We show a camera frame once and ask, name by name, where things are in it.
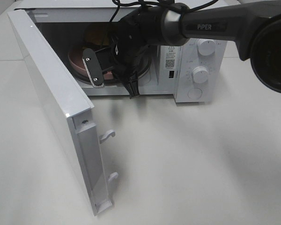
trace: white table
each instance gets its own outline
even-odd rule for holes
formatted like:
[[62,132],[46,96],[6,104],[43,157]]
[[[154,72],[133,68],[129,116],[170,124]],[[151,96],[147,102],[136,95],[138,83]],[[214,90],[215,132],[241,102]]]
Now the white table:
[[281,94],[233,44],[210,104],[91,98],[99,133],[116,130],[104,166],[120,174],[115,206],[94,217],[6,14],[0,32],[0,225],[281,225]]

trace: white knob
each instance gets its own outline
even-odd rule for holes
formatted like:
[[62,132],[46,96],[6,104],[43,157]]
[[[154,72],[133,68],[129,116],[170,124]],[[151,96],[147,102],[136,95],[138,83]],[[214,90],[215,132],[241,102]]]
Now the white knob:
[[203,92],[200,88],[192,88],[187,93],[188,97],[193,100],[198,100],[202,96]]
[[209,72],[205,67],[197,67],[192,71],[192,78],[195,83],[204,83],[208,80]]
[[213,54],[215,52],[215,41],[210,39],[200,39],[198,41],[198,51],[203,56]]

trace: control panel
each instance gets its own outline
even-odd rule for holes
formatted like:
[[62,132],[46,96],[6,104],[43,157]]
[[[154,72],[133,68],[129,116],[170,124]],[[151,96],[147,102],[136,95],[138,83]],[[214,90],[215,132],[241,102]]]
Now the control panel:
[[227,41],[190,39],[181,49],[176,102],[211,101]]

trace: control knob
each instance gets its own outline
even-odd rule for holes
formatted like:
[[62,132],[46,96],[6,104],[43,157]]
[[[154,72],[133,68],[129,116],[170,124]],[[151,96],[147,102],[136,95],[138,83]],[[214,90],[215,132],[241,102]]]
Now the control knob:
[[192,71],[192,79],[195,83],[204,83],[208,80],[209,72],[206,67],[196,67]]
[[211,55],[215,52],[215,41],[210,39],[200,39],[198,41],[198,51],[203,56]]

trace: qr code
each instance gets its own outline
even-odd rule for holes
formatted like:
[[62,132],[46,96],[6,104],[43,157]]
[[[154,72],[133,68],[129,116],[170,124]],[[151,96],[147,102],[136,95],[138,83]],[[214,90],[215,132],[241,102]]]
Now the qr code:
[[165,60],[165,67],[172,68],[175,66],[175,60]]

